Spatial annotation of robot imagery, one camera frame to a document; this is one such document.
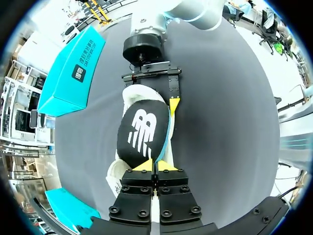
cable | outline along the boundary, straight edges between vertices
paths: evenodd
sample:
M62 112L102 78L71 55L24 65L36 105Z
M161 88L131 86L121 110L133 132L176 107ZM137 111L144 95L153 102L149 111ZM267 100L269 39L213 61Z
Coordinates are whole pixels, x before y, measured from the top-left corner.
M295 176L295 177L290 177L290 178L275 178L275 180L287 180L287 179L295 179L298 178L299 176Z
M277 186L277 184L276 184L275 182L274 182L274 185L275 185L275 187L277 188L278 192L279 192L280 194L282 194L282 192L279 190L279 188L278 188L278 186ZM284 199L284 201L286 202L286 204L288 205L289 209L291 209L290 202L289 202L288 200L286 200L286 198L283 198L283 199Z
M278 198L279 198L279 199L283 198L283 197L286 196L288 193L294 191L294 190L297 189L297 188L302 188L302 185L297 185L297 186L295 186L295 187L289 189L288 191L286 191L286 192L284 192L283 194L281 194Z
M134 72L134 70L131 68L131 65L132 65L132 64L129 64L129 69Z

black metal bracket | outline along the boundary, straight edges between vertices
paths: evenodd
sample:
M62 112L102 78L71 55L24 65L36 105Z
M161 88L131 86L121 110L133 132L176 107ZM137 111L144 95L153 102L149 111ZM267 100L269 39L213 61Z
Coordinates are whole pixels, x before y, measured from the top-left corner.
M153 163L152 172L127 170L121 183L121 192L109 208L110 221L92 217L89 229L77 226L81 235L150 234L151 198L155 192L163 235L269 235L289 209L282 199L267 197L243 217L218 229L215 223L202 224L201 207L183 169L158 171ZM68 235L68 230L60 231L60 235Z
M138 71L133 71L133 73L123 75L122 79L125 82L125 87L127 87L129 85L135 84L138 79L167 74L170 98L180 98L180 88L179 88L180 73L181 69L179 69L173 63L166 61L143 65Z

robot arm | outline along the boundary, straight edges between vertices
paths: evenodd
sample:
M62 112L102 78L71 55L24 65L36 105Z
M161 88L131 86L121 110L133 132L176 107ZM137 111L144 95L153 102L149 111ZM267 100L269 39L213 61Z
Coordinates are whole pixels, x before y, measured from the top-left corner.
M170 18L201 30L214 30L222 21L226 0L139 0L132 15L131 36L123 56L135 67L165 61L163 43Z

black label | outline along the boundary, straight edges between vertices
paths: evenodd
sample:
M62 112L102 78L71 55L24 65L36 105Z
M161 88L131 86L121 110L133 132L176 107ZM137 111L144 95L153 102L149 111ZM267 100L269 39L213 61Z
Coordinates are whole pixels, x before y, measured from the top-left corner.
M72 73L72 78L77 81L83 82L86 74L86 70L80 67L79 65L75 65L74 71Z

green object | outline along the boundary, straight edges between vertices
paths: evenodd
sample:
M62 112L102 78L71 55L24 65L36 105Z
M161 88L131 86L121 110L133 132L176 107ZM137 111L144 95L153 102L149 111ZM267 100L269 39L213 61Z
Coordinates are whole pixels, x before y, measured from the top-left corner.
M275 43L274 48L280 55L283 54L284 46L281 43Z

